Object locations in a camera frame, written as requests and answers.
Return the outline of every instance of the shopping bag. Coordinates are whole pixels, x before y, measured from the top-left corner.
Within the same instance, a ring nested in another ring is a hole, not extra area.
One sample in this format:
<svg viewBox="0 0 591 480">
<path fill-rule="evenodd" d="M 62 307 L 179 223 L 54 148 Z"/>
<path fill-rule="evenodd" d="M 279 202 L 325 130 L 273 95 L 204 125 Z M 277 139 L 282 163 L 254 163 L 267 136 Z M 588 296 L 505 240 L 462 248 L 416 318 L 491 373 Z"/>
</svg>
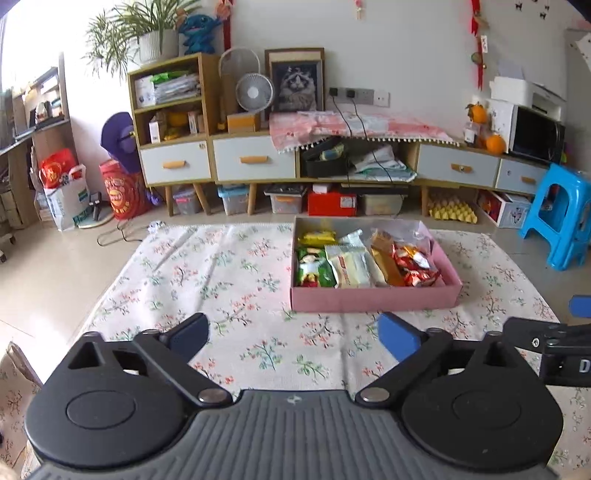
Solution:
<svg viewBox="0 0 591 480">
<path fill-rule="evenodd" d="M 67 181 L 61 187 L 44 191 L 49 210 L 60 232 L 72 230 L 92 211 L 84 165 L 71 169 Z"/>
</svg>

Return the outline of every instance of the pink cloth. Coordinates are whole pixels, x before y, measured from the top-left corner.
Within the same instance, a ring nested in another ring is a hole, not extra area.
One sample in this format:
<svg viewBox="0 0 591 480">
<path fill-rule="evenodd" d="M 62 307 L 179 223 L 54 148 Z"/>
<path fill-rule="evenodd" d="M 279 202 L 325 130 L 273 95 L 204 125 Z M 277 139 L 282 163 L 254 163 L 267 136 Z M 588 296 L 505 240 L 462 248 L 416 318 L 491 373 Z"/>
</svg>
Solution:
<svg viewBox="0 0 591 480">
<path fill-rule="evenodd" d="M 350 137 L 351 132 L 358 138 L 365 138 L 367 132 L 369 138 L 375 139 L 457 144 L 441 128 L 418 121 L 403 120 L 379 113 L 360 113 L 362 123 L 354 113 L 343 112 L 343 115 L 345 119 L 340 113 L 334 112 L 272 113 L 269 120 L 271 140 L 278 151 L 295 150 L 331 135 Z"/>
</svg>

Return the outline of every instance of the drawer handle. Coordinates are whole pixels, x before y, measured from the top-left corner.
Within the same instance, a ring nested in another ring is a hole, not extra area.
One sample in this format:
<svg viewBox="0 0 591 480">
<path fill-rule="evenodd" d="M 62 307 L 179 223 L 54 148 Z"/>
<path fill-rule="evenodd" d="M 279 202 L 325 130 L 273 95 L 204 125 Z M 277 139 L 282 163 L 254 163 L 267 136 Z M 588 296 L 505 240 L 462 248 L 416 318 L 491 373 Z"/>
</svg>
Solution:
<svg viewBox="0 0 591 480">
<path fill-rule="evenodd" d="M 529 177 L 521 177 L 521 181 L 523 183 L 527 183 L 528 185 L 535 185 L 536 183 L 538 183 L 535 179 L 531 179 Z"/>
<path fill-rule="evenodd" d="M 472 173 L 472 170 L 474 169 L 469 165 L 458 165 L 457 163 L 452 163 L 452 170 L 458 171 L 460 173 Z"/>
<path fill-rule="evenodd" d="M 187 162 L 184 160 L 167 161 L 162 164 L 162 168 L 167 170 L 175 170 L 176 168 L 183 168 Z"/>
<path fill-rule="evenodd" d="M 267 163 L 269 157 L 240 157 L 240 163 L 255 164 L 255 163 Z"/>
</svg>

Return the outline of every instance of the white drawer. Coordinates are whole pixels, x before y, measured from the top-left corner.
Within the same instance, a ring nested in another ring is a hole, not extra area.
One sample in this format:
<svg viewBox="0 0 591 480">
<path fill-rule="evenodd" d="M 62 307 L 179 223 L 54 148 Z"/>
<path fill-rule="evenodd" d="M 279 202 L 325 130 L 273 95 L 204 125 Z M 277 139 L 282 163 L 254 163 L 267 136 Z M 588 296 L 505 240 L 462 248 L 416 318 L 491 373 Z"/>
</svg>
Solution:
<svg viewBox="0 0 591 480">
<path fill-rule="evenodd" d="M 141 151 L 141 158 L 146 185 L 212 178 L 204 141 L 147 148 Z"/>
<path fill-rule="evenodd" d="M 457 148 L 421 145 L 418 158 L 419 178 L 452 181 L 492 187 L 499 159 L 491 155 Z"/>
<path fill-rule="evenodd" d="M 548 170 L 515 160 L 501 159 L 496 188 L 535 195 Z"/>
<path fill-rule="evenodd" d="M 213 149 L 219 181 L 296 177 L 296 154 L 277 153 L 271 137 L 223 138 L 213 141 Z"/>
</svg>

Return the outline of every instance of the metal screw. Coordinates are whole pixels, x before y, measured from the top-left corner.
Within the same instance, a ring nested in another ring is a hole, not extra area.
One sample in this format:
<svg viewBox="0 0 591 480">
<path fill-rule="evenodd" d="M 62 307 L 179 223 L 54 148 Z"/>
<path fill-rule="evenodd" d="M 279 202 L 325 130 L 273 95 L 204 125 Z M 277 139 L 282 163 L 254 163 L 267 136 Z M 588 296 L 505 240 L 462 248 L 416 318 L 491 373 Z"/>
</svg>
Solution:
<svg viewBox="0 0 591 480">
<path fill-rule="evenodd" d="M 215 405 L 228 399 L 228 392 L 221 388 L 206 388 L 199 392 L 197 397 L 200 402 Z"/>
<path fill-rule="evenodd" d="M 379 387 L 366 388 L 361 391 L 361 398 L 367 403 L 379 403 L 390 398 L 388 390 Z"/>
</svg>

